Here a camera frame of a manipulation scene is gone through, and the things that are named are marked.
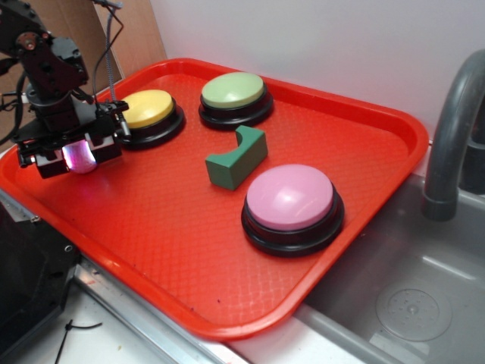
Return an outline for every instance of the plastic tray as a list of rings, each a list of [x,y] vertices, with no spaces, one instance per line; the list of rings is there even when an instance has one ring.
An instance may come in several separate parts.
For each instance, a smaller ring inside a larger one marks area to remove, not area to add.
[[[142,89],[176,99],[187,125],[165,145],[48,180],[35,167],[20,169],[14,150],[0,160],[3,190],[180,325],[215,340],[248,337],[291,315],[428,145],[426,130],[400,111],[264,78],[274,112],[257,127],[269,156],[236,191],[217,187],[205,158],[235,149],[236,135],[202,125],[199,97],[207,81],[231,71],[173,59],[116,86],[119,99]],[[240,223],[251,181],[288,163],[322,170],[346,207],[337,239],[297,259],[258,251]]]

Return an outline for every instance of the green foam block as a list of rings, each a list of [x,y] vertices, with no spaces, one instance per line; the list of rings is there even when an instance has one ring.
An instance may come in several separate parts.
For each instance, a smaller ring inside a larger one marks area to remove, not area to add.
[[[244,125],[236,129],[238,147],[205,159],[211,182],[234,191],[268,155],[264,131]]]

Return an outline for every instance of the sink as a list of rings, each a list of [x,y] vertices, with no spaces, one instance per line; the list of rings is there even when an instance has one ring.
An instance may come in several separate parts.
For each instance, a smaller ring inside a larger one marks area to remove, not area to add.
[[[485,203],[460,191],[447,222],[420,213],[412,175],[305,299],[403,363],[482,363]]]

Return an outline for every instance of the green button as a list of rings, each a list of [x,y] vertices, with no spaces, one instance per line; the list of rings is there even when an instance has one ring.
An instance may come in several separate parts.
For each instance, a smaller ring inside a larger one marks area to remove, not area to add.
[[[210,80],[202,88],[202,99],[213,108],[239,108],[261,97],[263,80],[256,74],[233,72]]]

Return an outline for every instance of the pink light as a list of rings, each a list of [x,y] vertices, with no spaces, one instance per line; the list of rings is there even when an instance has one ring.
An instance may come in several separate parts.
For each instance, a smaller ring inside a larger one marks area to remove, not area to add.
[[[72,172],[85,174],[96,168],[96,160],[85,140],[66,145],[62,148],[62,152],[66,164]]]

